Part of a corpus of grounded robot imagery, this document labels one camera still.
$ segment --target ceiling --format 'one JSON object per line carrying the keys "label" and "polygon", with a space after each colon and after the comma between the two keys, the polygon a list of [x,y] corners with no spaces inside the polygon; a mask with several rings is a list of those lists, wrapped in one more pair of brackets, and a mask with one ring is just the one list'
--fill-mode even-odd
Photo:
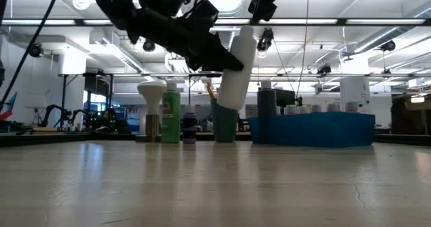
{"label": "ceiling", "polygon": [[[9,0],[5,18],[8,19],[40,19],[50,0]],[[251,14],[247,11],[251,0],[242,2],[242,11],[238,18],[250,18]],[[310,18],[408,18],[409,12],[417,7],[430,2],[430,0],[308,0],[308,16]],[[106,16],[100,11],[96,4],[89,5],[86,9],[77,9],[74,6],[74,0],[57,0],[51,12],[52,19],[106,19]],[[307,14],[307,0],[277,0],[277,11],[274,18],[305,18]],[[355,44],[363,41],[382,27],[308,27],[307,31],[304,26],[275,26],[272,27],[275,35],[275,44],[268,50],[266,57],[258,58],[256,56],[253,73],[277,73],[286,71],[290,73],[316,73],[317,67],[322,64],[321,61],[315,63],[318,59],[327,55],[325,63],[329,63],[333,73],[339,73],[338,51],[345,44]],[[34,33],[36,28],[29,27],[12,27],[11,34]],[[232,31],[238,31],[238,28],[231,28]],[[260,37],[264,27],[255,27],[255,37]],[[101,68],[107,72],[114,73],[133,73],[117,57],[109,53],[101,53],[96,49],[96,45],[91,42],[92,37],[105,37],[109,41],[114,41],[134,62],[140,65],[145,71],[152,73],[172,73],[165,66],[166,51],[158,46],[154,52],[147,53],[142,49],[143,40],[132,45],[127,34],[113,27],[91,28],[91,27],[48,27],[44,28],[41,35],[59,35],[65,36],[74,44],[78,44],[81,50],[89,54],[87,67]],[[385,54],[381,51],[368,51],[365,55],[368,57],[370,71],[380,73],[386,65],[398,65],[418,56],[429,52],[431,45],[431,27],[418,27],[405,34],[394,38],[397,48],[393,52]],[[424,68],[431,69],[431,57],[422,59],[418,63],[412,63],[402,67],[397,73],[411,73]],[[137,83],[141,78],[121,78],[119,83]],[[399,78],[391,81],[391,85],[400,84],[408,78]],[[317,79],[304,79],[305,81],[317,82]]]}

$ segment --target white cap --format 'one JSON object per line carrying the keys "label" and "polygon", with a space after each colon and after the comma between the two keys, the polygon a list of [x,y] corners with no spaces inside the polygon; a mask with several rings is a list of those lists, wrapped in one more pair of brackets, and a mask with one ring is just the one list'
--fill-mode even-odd
{"label": "white cap", "polygon": [[243,26],[240,30],[240,36],[253,37],[255,29],[252,26]]}
{"label": "white cap", "polygon": [[168,82],[168,90],[176,91],[176,83]]}
{"label": "white cap", "polygon": [[271,81],[263,81],[262,83],[262,89],[271,89]]}
{"label": "white cap", "polygon": [[195,105],[186,105],[185,106],[186,113],[195,113]]}

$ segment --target white bottle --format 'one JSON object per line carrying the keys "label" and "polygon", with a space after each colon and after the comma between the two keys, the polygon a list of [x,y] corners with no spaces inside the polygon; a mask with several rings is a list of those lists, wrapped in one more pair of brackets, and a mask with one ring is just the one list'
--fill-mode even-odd
{"label": "white bottle", "polygon": [[234,37],[230,52],[244,65],[242,71],[223,70],[222,83],[217,103],[225,108],[240,110],[247,96],[257,41],[253,38],[253,27],[243,26]]}

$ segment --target blue container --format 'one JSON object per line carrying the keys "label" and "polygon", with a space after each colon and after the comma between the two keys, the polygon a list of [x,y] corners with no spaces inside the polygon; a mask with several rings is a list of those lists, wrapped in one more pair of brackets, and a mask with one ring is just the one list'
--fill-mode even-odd
{"label": "blue container", "polygon": [[343,148],[372,144],[374,115],[322,112],[249,119],[253,143]]}

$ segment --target table surface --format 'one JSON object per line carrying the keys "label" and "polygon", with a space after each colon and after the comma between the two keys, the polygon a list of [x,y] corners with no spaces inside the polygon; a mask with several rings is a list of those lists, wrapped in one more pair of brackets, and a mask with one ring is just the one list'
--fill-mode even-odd
{"label": "table surface", "polygon": [[430,226],[431,148],[0,148],[0,226]]}

